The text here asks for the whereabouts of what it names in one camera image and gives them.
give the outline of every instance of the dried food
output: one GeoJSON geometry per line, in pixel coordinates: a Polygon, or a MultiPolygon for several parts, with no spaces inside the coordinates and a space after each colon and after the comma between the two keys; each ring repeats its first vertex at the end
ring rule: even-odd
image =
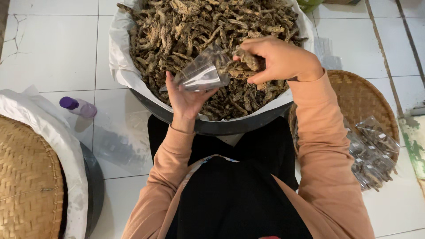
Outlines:
{"type": "Polygon", "coordinates": [[[392,159],[398,157],[400,145],[383,130],[381,124],[374,116],[370,116],[363,122],[356,124],[356,128],[388,157],[392,159]]]}
{"type": "Polygon", "coordinates": [[[301,46],[298,14],[278,0],[141,0],[142,10],[118,3],[136,23],[130,30],[130,55],[146,86],[162,102],[170,105],[165,72],[181,71],[210,43],[215,42],[230,58],[233,52],[242,61],[226,68],[230,84],[220,88],[202,107],[201,114],[212,121],[251,114],[289,87],[284,80],[256,86],[246,79],[265,69],[265,60],[238,49],[247,38],[272,35],[301,46]]]}
{"type": "Polygon", "coordinates": [[[379,192],[383,181],[393,180],[390,173],[394,169],[394,162],[372,142],[363,142],[360,136],[353,132],[346,119],[344,119],[344,127],[348,131],[347,138],[350,140],[348,150],[354,157],[351,171],[359,181],[362,190],[373,188],[379,192]]]}

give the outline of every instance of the dried fish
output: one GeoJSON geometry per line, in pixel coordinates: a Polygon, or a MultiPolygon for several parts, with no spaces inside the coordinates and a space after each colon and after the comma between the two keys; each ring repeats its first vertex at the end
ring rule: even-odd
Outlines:
{"type": "Polygon", "coordinates": [[[212,42],[230,58],[233,54],[241,57],[218,69],[232,79],[201,110],[213,121],[251,114],[288,89],[285,80],[248,84],[248,77],[265,69],[265,60],[238,45],[247,38],[267,35],[295,46],[305,40],[295,23],[298,14],[278,0],[141,0],[143,10],[117,6],[136,22],[130,30],[134,65],[152,93],[168,105],[167,93],[158,92],[165,84],[166,71],[181,71],[212,42]]]}

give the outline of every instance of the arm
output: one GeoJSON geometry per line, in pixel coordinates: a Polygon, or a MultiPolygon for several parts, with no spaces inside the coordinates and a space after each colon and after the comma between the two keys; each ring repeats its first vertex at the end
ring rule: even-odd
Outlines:
{"type": "Polygon", "coordinates": [[[351,172],[354,159],[337,96],[317,57],[273,37],[246,40],[241,47],[266,59],[266,70],[248,82],[297,80],[288,84],[298,105],[299,195],[332,228],[341,228],[350,238],[373,238],[360,186],[351,172]]]}
{"type": "Polygon", "coordinates": [[[356,177],[343,116],[327,74],[313,82],[289,82],[297,104],[298,194],[353,238],[374,238],[356,177]]]}
{"type": "Polygon", "coordinates": [[[185,92],[175,89],[167,72],[167,89],[173,106],[173,122],[159,146],[149,172],[146,187],[140,191],[122,235],[123,239],[155,237],[161,229],[170,203],[187,174],[187,162],[195,136],[195,118],[204,102],[218,89],[209,92],[185,92]]]}

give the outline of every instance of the plastic bottle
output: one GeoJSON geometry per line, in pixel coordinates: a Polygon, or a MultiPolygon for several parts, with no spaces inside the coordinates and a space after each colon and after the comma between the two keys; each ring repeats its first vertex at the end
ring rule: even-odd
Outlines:
{"type": "Polygon", "coordinates": [[[60,99],[59,104],[63,108],[68,109],[69,112],[80,115],[84,118],[92,118],[97,113],[96,106],[82,99],[73,99],[65,96],[60,99]]]}

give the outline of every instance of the woven bamboo tray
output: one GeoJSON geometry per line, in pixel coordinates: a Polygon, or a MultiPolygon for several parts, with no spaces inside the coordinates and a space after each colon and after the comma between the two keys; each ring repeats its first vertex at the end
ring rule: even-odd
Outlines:
{"type": "Polygon", "coordinates": [[[0,116],[0,238],[58,238],[63,194],[50,145],[28,125],[0,116]]]}
{"type": "MultiPolygon", "coordinates": [[[[385,97],[375,86],[366,79],[348,71],[330,70],[328,76],[332,88],[337,94],[341,113],[348,120],[353,130],[357,131],[356,123],[373,115],[388,135],[399,142],[399,130],[394,113],[385,97]]],[[[296,108],[297,105],[293,104],[289,110],[288,122],[294,137],[295,154],[298,155],[296,108]]]]}

